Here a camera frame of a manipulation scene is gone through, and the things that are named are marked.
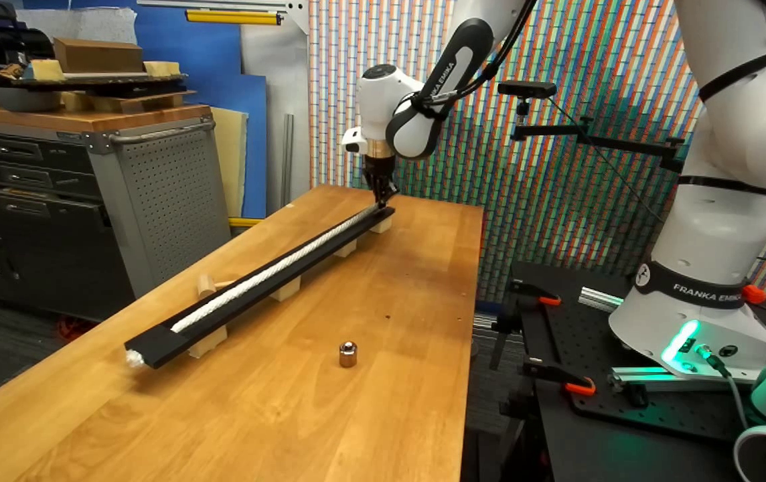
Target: metal pegboard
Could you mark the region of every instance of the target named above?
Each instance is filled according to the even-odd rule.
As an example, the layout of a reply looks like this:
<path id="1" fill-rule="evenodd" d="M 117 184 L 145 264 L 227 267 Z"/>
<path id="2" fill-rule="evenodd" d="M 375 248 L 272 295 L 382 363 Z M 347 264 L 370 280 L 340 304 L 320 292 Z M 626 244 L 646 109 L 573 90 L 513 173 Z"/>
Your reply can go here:
<path id="1" fill-rule="evenodd" d="M 229 237 L 209 130 L 117 145 L 119 176 L 154 287 Z"/>

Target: wooden tabletop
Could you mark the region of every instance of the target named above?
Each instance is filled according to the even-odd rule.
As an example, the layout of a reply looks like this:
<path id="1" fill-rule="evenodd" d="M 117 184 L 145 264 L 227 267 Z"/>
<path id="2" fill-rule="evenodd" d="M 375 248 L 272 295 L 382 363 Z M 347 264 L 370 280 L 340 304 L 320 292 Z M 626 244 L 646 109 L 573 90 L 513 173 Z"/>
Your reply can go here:
<path id="1" fill-rule="evenodd" d="M 193 117 L 209 117 L 209 107 L 186 103 L 172 109 L 153 109 L 153 113 L 8 113 L 0 109 L 0 129 L 40 129 L 40 130 L 119 130 L 119 129 L 142 129 L 153 122 L 177 122 Z"/>
<path id="2" fill-rule="evenodd" d="M 201 273 L 243 275 L 370 204 L 311 190 L 3 384 L 0 478 L 458 478 L 478 209 L 399 194 L 390 230 L 237 315 L 217 351 L 122 363 L 129 338 L 196 303 Z"/>

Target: white robot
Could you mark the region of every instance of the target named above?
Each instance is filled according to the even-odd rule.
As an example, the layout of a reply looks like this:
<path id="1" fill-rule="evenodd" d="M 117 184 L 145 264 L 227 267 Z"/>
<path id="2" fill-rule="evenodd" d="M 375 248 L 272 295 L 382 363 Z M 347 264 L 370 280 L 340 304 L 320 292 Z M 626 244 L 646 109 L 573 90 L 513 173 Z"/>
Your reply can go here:
<path id="1" fill-rule="evenodd" d="M 445 115 L 494 74 L 533 6 L 458 0 L 449 43 L 426 83 L 390 64 L 363 72 L 360 129 L 342 145 L 360 151 L 379 205 L 397 193 L 397 158 L 434 151 Z M 705 115 L 666 224 L 610 312 L 610 330 L 678 378 L 755 383 L 751 403 L 766 415 L 766 327 L 741 299 L 743 275 L 766 245 L 766 0 L 675 6 Z M 746 427 L 733 458 L 743 478 L 766 478 L 766 426 Z"/>

